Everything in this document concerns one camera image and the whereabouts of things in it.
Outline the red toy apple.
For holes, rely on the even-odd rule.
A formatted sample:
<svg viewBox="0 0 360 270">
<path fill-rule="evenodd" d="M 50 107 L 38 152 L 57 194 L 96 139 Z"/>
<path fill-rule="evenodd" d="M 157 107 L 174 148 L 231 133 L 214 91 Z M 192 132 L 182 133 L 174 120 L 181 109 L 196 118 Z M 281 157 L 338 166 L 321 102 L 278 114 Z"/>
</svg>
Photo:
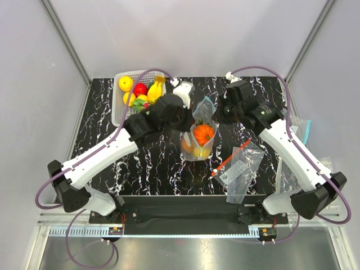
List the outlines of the red toy apple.
<svg viewBox="0 0 360 270">
<path fill-rule="evenodd" d="M 148 93 L 148 88 L 147 88 L 147 85 L 145 85 L 144 83 L 137 83 L 135 86 L 134 86 L 134 89 L 133 89 L 133 93 L 136 97 L 140 96 L 140 95 L 147 95 Z"/>
</svg>

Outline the toy pineapple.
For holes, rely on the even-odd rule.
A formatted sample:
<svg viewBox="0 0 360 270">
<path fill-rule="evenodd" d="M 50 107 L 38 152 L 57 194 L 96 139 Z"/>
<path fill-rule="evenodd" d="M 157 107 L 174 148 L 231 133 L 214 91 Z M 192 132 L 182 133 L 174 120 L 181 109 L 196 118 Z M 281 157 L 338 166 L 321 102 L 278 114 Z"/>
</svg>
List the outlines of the toy pineapple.
<svg viewBox="0 0 360 270">
<path fill-rule="evenodd" d="M 203 147 L 201 147 L 197 143 L 197 141 L 195 140 L 194 135 L 193 135 L 193 131 L 194 131 L 195 127 L 200 124 L 205 124 L 204 119 L 198 119 L 196 121 L 196 123 L 190 128 L 190 131 L 185 132 L 181 138 L 182 150 L 184 150 L 186 154 L 192 155 L 194 147 L 203 148 L 205 146 L 204 145 Z"/>
</svg>

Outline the orange toy tangerine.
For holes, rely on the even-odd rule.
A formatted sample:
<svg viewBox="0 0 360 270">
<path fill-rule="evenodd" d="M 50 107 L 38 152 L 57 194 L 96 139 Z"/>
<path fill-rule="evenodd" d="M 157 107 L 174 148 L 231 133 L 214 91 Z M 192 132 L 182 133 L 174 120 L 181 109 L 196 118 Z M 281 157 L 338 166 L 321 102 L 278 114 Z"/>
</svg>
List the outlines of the orange toy tangerine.
<svg viewBox="0 0 360 270">
<path fill-rule="evenodd" d="M 214 137 L 214 130 L 207 124 L 200 124 L 193 130 L 193 136 L 197 143 L 203 147 Z"/>
</svg>

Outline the teal zipper clear bag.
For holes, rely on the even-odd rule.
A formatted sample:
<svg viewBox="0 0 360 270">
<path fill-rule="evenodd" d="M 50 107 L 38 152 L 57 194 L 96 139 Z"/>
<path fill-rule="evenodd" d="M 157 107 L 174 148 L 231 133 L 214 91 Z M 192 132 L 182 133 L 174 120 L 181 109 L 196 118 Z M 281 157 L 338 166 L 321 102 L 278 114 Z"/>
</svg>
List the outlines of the teal zipper clear bag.
<svg viewBox="0 0 360 270">
<path fill-rule="evenodd" d="M 199 102 L 192 116 L 195 120 L 190 132 L 181 135 L 181 153 L 187 161 L 202 161 L 209 158 L 217 132 L 212 119 L 215 106 L 209 97 Z"/>
</svg>

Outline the white plastic fruit basket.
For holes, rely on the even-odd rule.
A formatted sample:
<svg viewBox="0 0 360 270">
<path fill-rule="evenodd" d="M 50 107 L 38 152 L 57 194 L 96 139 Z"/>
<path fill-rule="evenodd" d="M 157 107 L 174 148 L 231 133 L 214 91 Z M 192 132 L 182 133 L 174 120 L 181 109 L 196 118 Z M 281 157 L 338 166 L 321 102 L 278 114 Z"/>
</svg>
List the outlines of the white plastic fruit basket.
<svg viewBox="0 0 360 270">
<path fill-rule="evenodd" d="M 129 76 L 135 82 L 137 78 L 144 72 L 145 70 L 136 70 L 136 71 L 127 71 L 116 74 L 114 77 L 114 84 L 112 90 L 112 107 L 111 107 L 111 122 L 114 126 L 118 127 L 121 123 L 122 117 L 124 115 L 125 104 L 123 102 L 123 96 L 125 94 L 119 87 L 119 80 L 124 76 Z M 161 71 L 151 71 L 145 74 L 140 80 L 140 83 L 144 83 L 149 86 L 149 84 L 155 81 L 156 76 L 167 77 Z"/>
</svg>

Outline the yellow toy mango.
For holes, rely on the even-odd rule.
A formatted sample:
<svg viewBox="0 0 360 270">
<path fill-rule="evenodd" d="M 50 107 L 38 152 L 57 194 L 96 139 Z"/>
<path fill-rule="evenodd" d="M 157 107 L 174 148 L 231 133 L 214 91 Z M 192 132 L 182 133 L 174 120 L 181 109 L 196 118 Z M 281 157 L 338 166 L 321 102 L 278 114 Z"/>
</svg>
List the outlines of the yellow toy mango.
<svg viewBox="0 0 360 270">
<path fill-rule="evenodd" d="M 207 159 L 210 154 L 212 153 L 212 149 L 211 148 L 199 148 L 199 147 L 194 147 L 193 148 L 193 152 L 192 155 L 196 160 L 205 160 Z"/>
</svg>

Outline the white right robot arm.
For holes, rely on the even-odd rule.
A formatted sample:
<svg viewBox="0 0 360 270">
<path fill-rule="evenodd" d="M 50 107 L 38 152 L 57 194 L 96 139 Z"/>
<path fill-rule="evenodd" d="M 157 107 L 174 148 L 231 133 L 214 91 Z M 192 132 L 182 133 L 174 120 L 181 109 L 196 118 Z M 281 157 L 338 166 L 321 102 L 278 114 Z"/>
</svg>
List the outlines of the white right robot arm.
<svg viewBox="0 0 360 270">
<path fill-rule="evenodd" d="M 253 131 L 273 148 L 298 180 L 300 190 L 273 193 L 255 209 L 262 223 L 280 213 L 298 213 L 312 219 L 337 198 L 337 190 L 347 182 L 342 172 L 333 173 L 305 147 L 287 127 L 281 110 L 269 102 L 258 102 L 246 80 L 229 81 L 212 119 L 219 124 L 241 123 Z"/>
</svg>

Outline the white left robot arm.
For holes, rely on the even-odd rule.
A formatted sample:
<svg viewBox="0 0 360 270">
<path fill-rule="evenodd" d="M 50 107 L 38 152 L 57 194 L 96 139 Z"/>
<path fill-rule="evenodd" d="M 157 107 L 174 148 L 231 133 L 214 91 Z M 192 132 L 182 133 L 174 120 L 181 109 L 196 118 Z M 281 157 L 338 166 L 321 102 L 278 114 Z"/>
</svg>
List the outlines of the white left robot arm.
<svg viewBox="0 0 360 270">
<path fill-rule="evenodd" d="M 53 187 L 65 212 L 87 209 L 102 215 L 108 222 L 121 217 L 118 202 L 108 193 L 88 185 L 88 182 L 109 165 L 138 149 L 151 146 L 165 132 L 189 131 L 195 122 L 189 94 L 170 93 L 154 105 L 130 116 L 105 140 L 80 156 L 64 162 L 55 171 L 60 177 Z"/>
</svg>

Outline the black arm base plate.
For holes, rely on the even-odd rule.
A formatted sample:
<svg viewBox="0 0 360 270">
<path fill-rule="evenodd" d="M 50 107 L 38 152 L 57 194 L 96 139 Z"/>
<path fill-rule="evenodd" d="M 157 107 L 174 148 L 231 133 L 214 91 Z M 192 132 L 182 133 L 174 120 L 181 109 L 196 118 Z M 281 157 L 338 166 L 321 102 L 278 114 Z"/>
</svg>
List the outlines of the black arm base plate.
<svg viewBox="0 0 360 270">
<path fill-rule="evenodd" d="M 124 196 L 125 235 L 244 235 L 250 225 L 288 224 L 285 213 L 261 213 L 263 195 L 247 195 L 241 205 L 224 195 Z"/>
</svg>

